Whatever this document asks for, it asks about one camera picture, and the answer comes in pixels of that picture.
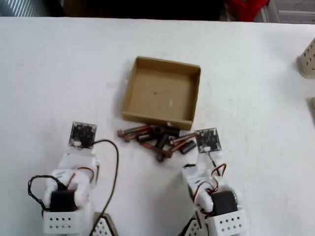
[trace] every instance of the white cylindrical object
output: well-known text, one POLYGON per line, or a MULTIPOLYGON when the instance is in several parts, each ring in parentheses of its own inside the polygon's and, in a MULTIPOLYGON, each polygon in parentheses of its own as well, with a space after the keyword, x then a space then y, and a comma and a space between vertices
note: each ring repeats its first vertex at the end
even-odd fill
POLYGON ((311 41, 298 58, 298 65, 302 76, 308 79, 315 79, 315 39, 311 41))

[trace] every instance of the cardboard box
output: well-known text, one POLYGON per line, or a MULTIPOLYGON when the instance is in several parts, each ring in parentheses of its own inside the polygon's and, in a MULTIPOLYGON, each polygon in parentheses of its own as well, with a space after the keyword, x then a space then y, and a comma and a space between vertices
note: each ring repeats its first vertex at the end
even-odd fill
POLYGON ((190 130, 200 72, 197 65, 137 57, 123 102, 123 118, 190 130))

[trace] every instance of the pile of bolts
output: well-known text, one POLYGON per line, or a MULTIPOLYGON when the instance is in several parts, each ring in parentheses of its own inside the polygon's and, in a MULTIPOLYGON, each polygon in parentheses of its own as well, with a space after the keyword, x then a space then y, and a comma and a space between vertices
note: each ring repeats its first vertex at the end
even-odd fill
POLYGON ((118 130, 117 134, 125 142, 136 140, 145 148, 151 149, 156 153, 158 162, 163 162, 165 158, 171 158, 173 152, 179 150, 186 154, 196 147, 194 140, 195 133, 179 136, 180 129, 175 127, 162 127, 157 125, 144 125, 127 130, 118 130), (155 145, 146 143, 147 141, 156 140, 155 145), (169 145, 171 148, 164 150, 164 146, 169 145))

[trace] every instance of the rusty bolt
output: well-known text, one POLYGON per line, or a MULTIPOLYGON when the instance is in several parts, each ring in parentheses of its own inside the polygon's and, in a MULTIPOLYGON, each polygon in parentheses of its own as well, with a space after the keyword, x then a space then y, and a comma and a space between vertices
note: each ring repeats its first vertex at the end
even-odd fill
POLYGON ((132 134, 126 134, 123 139, 125 142, 129 143, 131 141, 131 139, 134 139, 140 135, 145 135, 148 134, 150 131, 149 130, 145 130, 143 132, 139 132, 139 133, 132 133, 132 134))
POLYGON ((164 155, 163 154, 161 154, 161 153, 158 153, 157 155, 156 155, 156 160, 158 161, 158 162, 163 162, 164 161, 164 155))
POLYGON ((173 146, 173 145, 177 144, 178 142, 185 141, 185 140, 190 139, 190 138, 193 138, 193 137, 195 137, 195 136, 196 136, 195 133, 186 134, 186 135, 183 135, 183 136, 181 136, 181 137, 179 137, 179 138, 177 138, 177 139, 171 139, 171 140, 169 140, 169 143, 173 146))
POLYGON ((156 155, 156 159, 158 162, 163 162, 165 158, 171 158, 173 155, 173 152, 177 151, 178 149, 180 149, 183 145, 185 145, 188 141, 183 141, 179 144, 177 144, 175 147, 170 148, 168 151, 171 152, 170 155, 165 156, 163 153, 158 153, 156 155))
POLYGON ((140 127, 132 128, 132 129, 126 129, 126 130, 121 130, 120 129, 120 130, 117 131, 117 134, 118 134, 119 137, 122 138, 126 134, 141 132, 141 131, 149 130, 151 128, 152 128, 151 125, 144 125, 144 126, 140 126, 140 127))
POLYGON ((175 151, 177 151, 178 149, 180 149, 182 146, 184 146, 187 142, 188 142, 188 140, 182 141, 181 143, 176 144, 176 146, 174 146, 174 147, 172 147, 171 149, 169 149, 169 151, 175 152, 175 151))
POLYGON ((147 143, 140 143, 141 146, 145 147, 145 148, 148 148, 148 149, 151 149, 157 153, 161 153, 163 154, 166 158, 171 158, 173 153, 169 150, 163 150, 163 149, 159 149, 151 144, 147 144, 147 143))

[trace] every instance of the black cable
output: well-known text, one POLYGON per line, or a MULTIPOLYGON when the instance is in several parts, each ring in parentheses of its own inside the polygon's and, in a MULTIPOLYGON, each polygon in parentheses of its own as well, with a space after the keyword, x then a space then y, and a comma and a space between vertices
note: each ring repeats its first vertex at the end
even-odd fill
POLYGON ((211 161, 212 161, 213 166, 214 166, 214 167, 217 167, 217 165, 216 165, 215 161, 212 159, 212 157, 211 157, 211 155, 210 155, 210 152, 208 152, 208 156, 210 157, 210 159, 211 159, 211 161))
POLYGON ((41 205, 42 212, 43 212, 44 210, 47 210, 47 208, 46 208, 44 202, 43 202, 41 199, 37 198, 37 197, 32 193, 32 190, 31 190, 32 182, 33 182, 33 180, 36 179, 36 178, 51 178, 51 179, 53 179, 54 181, 56 181, 57 186, 58 186, 58 189, 67 189, 67 187, 66 187, 63 183, 61 183, 59 179, 57 179, 57 178, 54 177, 54 176, 50 176, 50 175, 33 176, 33 177, 29 180, 29 182, 28 182, 28 193, 29 193, 29 195, 30 195, 35 201, 37 201, 37 202, 41 205))
POLYGON ((117 160, 116 160, 116 170, 115 170, 114 182, 113 182, 113 187, 112 187, 112 191, 111 191, 111 193, 110 193, 110 196, 109 196, 109 198, 108 198, 108 200, 107 200, 107 203, 106 203, 106 205, 104 206, 102 212, 99 214, 99 216, 97 217, 95 223, 93 224, 93 227, 92 227, 92 229, 91 229, 91 232, 90 232, 89 236, 92 236, 92 235, 93 235, 93 232, 94 232, 94 230, 95 230, 95 228, 96 228, 96 226, 97 226, 97 224, 98 224, 98 221, 103 217, 103 214, 104 214, 104 212, 105 212, 107 206, 109 205, 109 203, 110 203, 110 201, 111 201, 111 199, 112 199, 112 197, 113 197, 113 195, 114 195, 114 191, 115 191, 115 187, 116 187, 116 181, 117 181, 117 175, 118 175, 119 152, 118 152, 118 147, 117 147, 117 145, 116 145, 113 141, 111 141, 111 140, 109 140, 109 139, 100 139, 100 140, 97 140, 97 141, 91 143, 90 146, 92 146, 92 145, 94 145, 94 144, 101 143, 101 142, 108 142, 108 143, 111 143, 111 144, 114 146, 114 148, 116 149, 116 154, 117 154, 117 156, 116 156, 116 157, 117 157, 117 160))

